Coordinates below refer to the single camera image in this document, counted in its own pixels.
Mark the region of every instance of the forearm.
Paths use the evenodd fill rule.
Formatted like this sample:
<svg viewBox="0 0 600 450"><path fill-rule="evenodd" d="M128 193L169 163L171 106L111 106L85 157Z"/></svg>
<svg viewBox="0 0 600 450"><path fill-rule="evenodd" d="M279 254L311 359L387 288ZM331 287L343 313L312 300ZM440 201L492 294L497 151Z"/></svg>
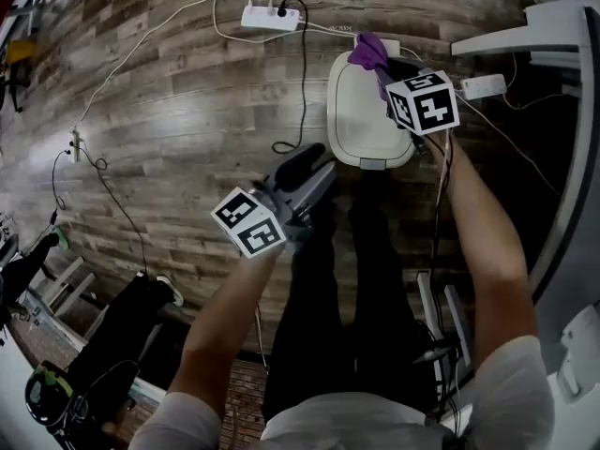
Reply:
<svg viewBox="0 0 600 450"><path fill-rule="evenodd" d="M474 360L478 368L504 343L536 335L537 329L517 230L456 140L453 146L447 191L475 290ZM433 145L430 148L441 168L442 154Z"/></svg>
<svg viewBox="0 0 600 450"><path fill-rule="evenodd" d="M279 250L242 258L189 328L169 392L203 400L222 416L233 359L242 348Z"/></svg>
<svg viewBox="0 0 600 450"><path fill-rule="evenodd" d="M443 148L441 139L436 143ZM527 280L525 254L513 222L456 139L453 147L447 193L475 287L486 288L497 281ZM435 148L432 151L441 168L443 155Z"/></svg>
<svg viewBox="0 0 600 450"><path fill-rule="evenodd" d="M191 325L184 353L203 351L232 360L254 321L277 255L242 258Z"/></svg>

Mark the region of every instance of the black cable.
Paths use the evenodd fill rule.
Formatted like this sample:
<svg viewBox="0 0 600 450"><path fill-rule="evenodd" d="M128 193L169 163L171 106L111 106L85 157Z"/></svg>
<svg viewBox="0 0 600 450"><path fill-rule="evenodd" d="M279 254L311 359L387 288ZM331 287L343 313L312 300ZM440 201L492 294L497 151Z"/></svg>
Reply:
<svg viewBox="0 0 600 450"><path fill-rule="evenodd" d="M279 12L283 12L282 15L285 15L285 3L288 0L283 0L281 5L279 5ZM300 120L300 134L298 135L298 143L293 144L289 142L278 141L271 145L271 150L273 150L276 154L285 155L289 154L291 151L295 150L302 144L302 139L304 137L304 121L307 117L307 94L305 90L306 81L307 81L307 29L308 29L308 8L307 4L305 4L302 0L295 0L300 3L304 8L304 28L302 29L302 118ZM286 147L285 150L279 149L278 147L283 146Z"/></svg>
<svg viewBox="0 0 600 450"><path fill-rule="evenodd" d="M85 150L83 150L80 146L74 145L73 142L70 143L70 146L72 146L73 148L77 148L77 149L81 150L83 152L83 154L87 157L87 161L89 161L90 165L96 169L98 180L100 181L100 183L102 184L102 186L104 186L106 188L106 191L109 192L109 195L111 196L112 200L116 203L116 206L119 207L119 210L121 210L121 212L123 213L123 215L125 215L125 217L127 218L127 220L129 220L129 223L131 224L131 228L133 229L133 231L136 234L138 234L138 237L140 238L140 246L142 247L143 269L144 269L144 272L147 275L148 274L148 264L146 262L146 254L145 254L145 248L143 246L142 233L138 230L138 227L135 226L135 223L133 223L133 220L128 215L128 213L125 211L125 208L123 208L123 205L121 205L121 203L118 200L116 200L116 197L114 196L113 191L109 188L108 185L106 185L106 182L104 181L104 179L102 178L102 174L100 173L100 171L104 171L104 170L106 170L106 169L109 168L108 162L104 158L102 158L102 157L97 158L96 161L92 161L92 159L89 156L89 154Z"/></svg>
<svg viewBox="0 0 600 450"><path fill-rule="evenodd" d="M56 195L56 186L54 184L54 174L56 172L56 162L58 161L60 156L63 154L70 155L70 153L71 153L70 150L63 150L61 152L58 152L58 155L54 159L54 164L52 165L52 194L54 195L54 202L55 202L54 211L52 212L52 216L50 217L50 223L48 225L46 225L46 228L44 228L44 230L42 230L39 233L36 240L34 240L34 243L29 246L29 248L23 253L23 255L28 255L29 251L36 245L36 243L39 241L41 236L56 222L58 210L59 209L65 210L67 208L67 205L65 204L65 201L62 199L62 197L59 197L58 195Z"/></svg>
<svg viewBox="0 0 600 450"><path fill-rule="evenodd" d="M425 138L428 141L430 141L431 144L433 144L440 151L440 153L443 156L445 155L445 152L442 150L442 148L437 143L435 143L433 141L433 139L431 139L428 135L425 135ZM452 163L454 161L454 144L452 143L452 138L449 139L449 145L450 145L449 146L449 150L450 150L449 157L450 158L447 160L447 171L446 171L444 179L442 180L442 183L441 183L441 185L442 185L441 195L444 194L444 192L448 189L448 185L450 183L450 171L452 169ZM438 249L439 249L439 243L440 243L439 226L440 226L441 209L442 209L442 198L440 198L440 201L436 204L436 207L435 207L433 245L432 245L431 259L430 259L430 264L429 264L429 286L431 288L431 296L433 297L433 303L436 308L438 327L440 328L440 331L442 332L442 334L445 335L446 332L445 332L445 328L443 325L442 305L440 304L440 297L438 295L438 288L437 288L436 281L435 281L436 260L438 257Z"/></svg>
<svg viewBox="0 0 600 450"><path fill-rule="evenodd" d="M436 416L436 422L438 423L440 423L440 420L442 420L443 409L446 405L446 378L443 374L443 362L440 362L440 375L442 376L442 395L440 396L440 407Z"/></svg>
<svg viewBox="0 0 600 450"><path fill-rule="evenodd" d="M454 434L458 436L458 408L457 404L453 399L448 399L448 405L450 405L450 410L452 410L452 418L454 418Z"/></svg>
<svg viewBox="0 0 600 450"><path fill-rule="evenodd" d="M52 165L52 193L54 194L54 201L56 202L56 208L54 209L54 212L56 212L56 210L58 210L58 209L60 209L60 210L67 209L67 205L65 204L65 201L61 197L56 195L56 187L54 186L54 172L56 171L56 162L58 161L60 156L63 154L70 155L70 153L71 153L70 150L63 150L62 152L59 152L58 155L56 156L56 158L54 159L54 164Z"/></svg>

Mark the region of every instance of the white power strip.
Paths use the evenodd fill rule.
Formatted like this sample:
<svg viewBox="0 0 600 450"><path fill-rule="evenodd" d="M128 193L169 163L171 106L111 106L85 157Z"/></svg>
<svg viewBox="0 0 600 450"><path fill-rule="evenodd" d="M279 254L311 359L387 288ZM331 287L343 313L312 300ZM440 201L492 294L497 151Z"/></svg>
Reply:
<svg viewBox="0 0 600 450"><path fill-rule="evenodd" d="M493 75L484 75L473 79L465 79L460 82L465 100L475 100L476 98L493 97L506 93L506 82L501 73Z"/></svg>
<svg viewBox="0 0 600 450"><path fill-rule="evenodd" d="M252 28L270 28L272 30L293 31L298 26L300 10L286 8L283 17L278 16L274 7L252 7L248 5L242 14L242 26Z"/></svg>

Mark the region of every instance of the electrical cable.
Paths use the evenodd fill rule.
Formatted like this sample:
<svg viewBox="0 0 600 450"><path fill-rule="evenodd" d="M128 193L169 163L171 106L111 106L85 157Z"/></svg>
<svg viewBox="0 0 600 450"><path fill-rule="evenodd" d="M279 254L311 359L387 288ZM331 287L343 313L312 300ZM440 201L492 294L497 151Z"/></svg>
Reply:
<svg viewBox="0 0 600 450"><path fill-rule="evenodd" d="M283 11L283 15L285 15L285 3L288 0L283 0L281 2L281 5L279 5L279 11L277 12L277 15L279 15L279 12ZM271 149L276 153L276 154L280 154L280 155L285 155L290 153L291 151L295 150L296 148L298 148L301 144L302 144L302 139L304 137L304 122L305 119L307 117L307 94L306 94L306 82L307 82L307 29L308 29L308 25L310 20L308 19L308 8L307 8L307 4L305 4L302 0L295 0L296 2L298 2L300 5L302 5L302 7L304 8L304 17L305 17L305 25L304 28L302 29L302 118L300 119L300 130L299 130L299 134L298 134L298 143L294 144L294 143L289 143L289 142L284 142L284 141L277 141L274 142L271 145ZM287 150L281 150L278 147L286 147Z"/></svg>
<svg viewBox="0 0 600 450"><path fill-rule="evenodd" d="M39 239L42 237L42 235L56 222L58 210L65 210L67 208L67 205L65 204L65 201L63 200L63 198L56 194L56 185L54 184L54 175L56 173L56 162L58 161L60 156L63 154L69 155L70 153L71 153L70 150L63 150L63 151L59 152L58 155L56 156L56 158L54 159L54 164L52 165L52 194L54 196L54 203L55 203L54 211L52 212L52 216L50 217L50 223L48 225L46 225L46 228L44 228L44 230L42 230L39 233L36 240L34 240L34 243L31 244L27 248L27 250L23 253L23 255L28 255L29 251L36 245L36 243L39 241Z"/></svg>
<svg viewBox="0 0 600 450"><path fill-rule="evenodd" d="M232 431L232 440L227 445L227 450L234 450L235 445L237 444L237 434L239 432L240 422L239 415L237 414L237 409L235 405L233 406L233 431Z"/></svg>
<svg viewBox="0 0 600 450"><path fill-rule="evenodd" d="M104 179L102 178L102 174L100 173L100 171L104 171L104 170L108 169L108 167L109 167L108 162L106 161L106 159L104 159L102 157L97 158L96 161L93 161L92 158L90 157L90 154L88 154L83 148L73 144L73 142L71 142L70 145L73 148L77 148L77 149L81 150L83 152L83 154L87 157L87 161L89 161L90 165L96 169L98 180L100 181L102 186L104 186L104 188L106 188L106 191L109 192L109 195L111 196L112 200L116 203L116 206L119 207L119 210L121 210L121 213L126 217L127 220L129 220L129 223L131 224L131 228L138 235L138 237L140 239L140 246L142 247L143 269L144 269L145 274L147 275L148 274L148 263L146 261L146 254L145 254L145 247L143 244L142 233L138 230L138 227L136 227L135 223L133 223L133 220L131 219L129 214L125 211L125 208L123 208L123 205L121 205L121 203L116 199L116 197L113 194L113 191L109 188L108 185L106 185L106 182L104 181Z"/></svg>
<svg viewBox="0 0 600 450"><path fill-rule="evenodd" d="M496 130L498 133L500 133L511 145L513 145L513 148L515 150L517 150L517 153L519 155L521 155L523 158L525 158L528 162L530 162L532 164L532 166L535 168L535 170L537 171L537 173L540 175L540 177L542 177L542 180L544 180L544 182L546 183L546 185L554 192L556 193L559 197L561 197L561 193L559 193L559 191L552 186L552 184L550 184L550 182L548 181L548 179L544 176L544 174L542 173L542 171L539 169L539 167L535 164L535 162L527 157L520 148L517 147L517 145L503 132L501 131L498 127L496 127L494 124L492 124L489 119L483 115L481 112L479 112L473 105L471 105L471 103L469 103L467 100L465 100L463 97L461 97L460 95L457 95L458 98L460 98L460 100L462 100L462 102L467 105L467 107L469 107L471 110L473 110L475 113L477 113L481 118L483 118L488 125L490 125L494 130Z"/></svg>
<svg viewBox="0 0 600 450"><path fill-rule="evenodd" d="M459 350L457 349L457 361L460 359L460 354L459 354ZM457 401L458 401L458 429L457 429L457 436L458 433L460 432L460 428L462 427L462 402L460 401L460 382L458 381L458 363L457 363L457 369L456 369L456 374L454 377L454 386L457 389Z"/></svg>
<svg viewBox="0 0 600 450"><path fill-rule="evenodd" d="M60 156L63 154L69 155L70 153L70 150L63 150L62 152L59 152L56 158L54 159L54 164L52 165L52 193L54 194L54 201L56 202L56 208L54 209L54 212L56 212L58 209L67 209L67 205L65 204L65 201L62 199L62 197L56 195L56 187L54 186L54 172L56 171L56 162L58 161Z"/></svg>
<svg viewBox="0 0 600 450"><path fill-rule="evenodd" d="M92 388L94 388L94 386L100 381L102 380L104 377L106 377L109 373L111 373L115 368L117 368L119 365L123 365L125 363L131 363L133 365L136 366L137 368L137 372L135 374L135 376L137 377L140 374L140 365L138 364L138 362L134 362L133 360L122 360L121 362L117 362L116 364L114 364L111 368L109 368L108 370L106 370L102 375L100 375L89 387L88 389L85 391L85 393L81 396L78 404L77 404L77 408L74 409L73 411L71 411L71 416L74 416L75 412L78 412L79 409L82 406L82 403L85 401L85 398L87 397L87 394L90 393L90 390L92 390Z"/></svg>
<svg viewBox="0 0 600 450"><path fill-rule="evenodd" d="M419 62L423 62L423 59L414 50L407 49L406 47L402 47L402 46L400 46L400 49L403 50L404 52L412 53L412 55L414 56L414 58L416 58Z"/></svg>
<svg viewBox="0 0 600 450"><path fill-rule="evenodd" d="M452 411L452 421L454 423L454 434L458 436L458 409L456 403L453 399L448 399L448 405L450 406L450 410Z"/></svg>
<svg viewBox="0 0 600 450"><path fill-rule="evenodd" d="M517 71L518 71L517 57L515 56L514 53L513 53L513 62L515 64L515 73L513 74L513 78L511 79L510 83L506 85L507 89L510 88L510 86L515 82L515 79L517 78ZM566 94L546 95L545 97L542 97L542 98L539 98L539 99L534 100L532 102L529 102L526 105L523 105L522 107L517 107L517 106L513 105L506 98L506 94L502 94L502 98L504 99L504 103L506 103L506 105L508 105L508 107L511 108L511 109L513 109L513 110L525 110L526 108L531 107L534 103L537 103L537 102L540 102L540 101L544 101L544 100L546 100L548 98L554 98L554 97L566 97Z"/></svg>
<svg viewBox="0 0 600 450"><path fill-rule="evenodd" d="M261 314L261 306L258 305L254 310L254 326L256 327L256 340L259 344L259 351L261 352L262 366L264 367L264 373L269 376L269 367L266 365L266 358L264 356L263 347L263 315Z"/></svg>
<svg viewBox="0 0 600 450"><path fill-rule="evenodd" d="M506 85L506 88L510 88L515 82L515 78L517 77L517 56L513 53L513 63L515 64L515 73L513 73L513 78L510 80L509 84Z"/></svg>
<svg viewBox="0 0 600 450"><path fill-rule="evenodd" d="M541 97L537 100L531 101L531 102L523 105L522 107L516 107L515 105L513 105L511 102L508 101L508 99L506 98L506 94L502 94L502 98L504 98L504 103L506 103L506 105L508 105L513 110L525 110L526 108L531 107L534 103L548 100L549 98L554 98L554 97L567 97L567 94L546 95L545 97Z"/></svg>
<svg viewBox="0 0 600 450"><path fill-rule="evenodd" d="M82 113L82 116L80 117L79 121L77 122L77 124L75 124L75 128L85 119L85 116L88 114L92 104L94 103L94 100L96 99L96 97L98 96L98 94L104 89L104 87L108 84L109 80L114 76L114 74L121 69L125 63L129 60L129 58L131 57L131 55L133 55L139 48L140 46L145 42L145 40L150 37L153 33L155 33L157 30L160 30L163 26L165 26L167 23L169 23L172 19L174 19L177 15L179 15L182 11L184 11L187 8L191 8L191 7L195 7L199 4L202 4L204 2L208 2L209 0L198 0L196 2L192 2L190 4L184 5L182 7L180 7L179 9L177 9L169 18L167 18L163 23L155 26L154 28L148 30L143 37L138 41L138 43L133 47L133 49L127 54L127 56L121 61L121 63L119 65L117 65L112 71L111 73L109 73L108 77L106 77L106 79L104 80L104 82L102 83L102 85L92 94L89 102L87 103L85 110ZM213 0L213 27L215 29L215 32L227 39L230 40L236 40L236 41L244 41L246 43L266 43L268 41L271 40L275 40L277 38L282 38L282 37L286 37L288 35L295 35L295 34L305 34L306 32L318 32L318 33L324 33L327 35L334 35L334 36L346 36L346 37L354 37L354 34L351 34L349 32L341 32L338 30L331 30L331 29L327 29L326 27L322 27L320 25L316 25L313 23L309 23L307 22L307 24L305 24L305 28L303 28L302 30L294 30L292 32L285 32L282 34L277 34L275 36L272 37L267 37L267 38L263 38L263 39L257 39L257 40L250 40L248 38L240 38L240 37L234 37L231 35L227 35L222 33L219 28L218 28L218 23L217 23L217 2L218 0ZM248 0L248 4L252 6L252 0ZM273 7L273 0L269 0L269 7L272 8ZM316 26L317 28L315 29L306 29L307 25L313 25Z"/></svg>
<svg viewBox="0 0 600 450"><path fill-rule="evenodd" d="M442 317L442 305L440 303L440 297L438 295L438 286L435 281L435 268L436 268L436 260L438 257L438 249L439 249L439 224L440 224L440 213L442 209L442 198L441 196L447 190L449 182L450 182L450 170L452 168L452 162L454 160L454 144L452 142L452 138L450 138L450 134L446 131L446 145L445 149L436 144L428 135L425 135L427 140L431 142L439 151L443 154L444 158L444 166L442 168L440 186L438 188L438 197L436 200L435 207L435 215L434 215L434 229L433 229L433 238L432 238L432 246L431 246L431 256L430 256L430 264L429 264L429 288L431 290L431 296L433 298L433 303L436 308L437 314L437 324L440 332L445 336L446 331L443 325L443 317Z"/></svg>
<svg viewBox="0 0 600 450"><path fill-rule="evenodd" d="M440 423L443 416L443 409L445 408L445 396L446 396L446 379L443 374L443 362L440 362L440 374L442 376L442 395L440 396L440 406L438 408L438 414L436 416L436 422Z"/></svg>

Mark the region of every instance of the wooden floor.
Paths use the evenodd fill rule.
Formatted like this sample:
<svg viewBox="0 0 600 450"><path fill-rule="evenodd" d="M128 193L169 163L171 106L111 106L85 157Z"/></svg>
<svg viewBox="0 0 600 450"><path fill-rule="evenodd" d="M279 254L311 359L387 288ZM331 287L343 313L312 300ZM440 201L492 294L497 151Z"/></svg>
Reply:
<svg viewBox="0 0 600 450"><path fill-rule="evenodd" d="M0 210L18 222L22 247L46 226L54 209L52 165L68 145L92 93L149 28L195 0L57 0L45 18L32 85L23 95L22 114L7 104L0 113ZM523 24L531 0L304 0L310 19L398 38L427 64L452 78L494 68L510 78L512 59L450 56L458 39ZM252 38L239 27L245 0L220 0L221 31ZM306 142L326 142L326 88L336 57L352 40L307 35ZM189 320L220 284L237 250L209 217L235 186L247 187L273 162L271 143L295 141L302 111L299 36L265 44L226 40L213 30L211 5L185 10L158 30L99 94L79 125L93 158L109 168L105 181L142 232L149 270L164 273L186 297L177 316ZM548 178L562 188L568 144L540 143L540 128L516 131L519 119L497 101L486 113L540 159ZM475 164L516 221L530 264L544 242L558 199L543 186L501 136L468 109L457 135ZM342 193L337 199L336 274L344 320L353 316L355 255L345 215L359 171L338 165ZM415 278L428 268L437 174L427 157L415 156L392 171L394 192L385 210L391 237L417 315ZM108 303L141 268L138 237L99 183L85 158L62 156L56 191L67 210L58 223L71 252L53 250L50 267L60 270L82 255L96 272L93 288ZM285 305L292 254L280 259L262 299L262 315L273 328ZM471 303L456 229L449 207L442 212L441 278L458 283Z"/></svg>

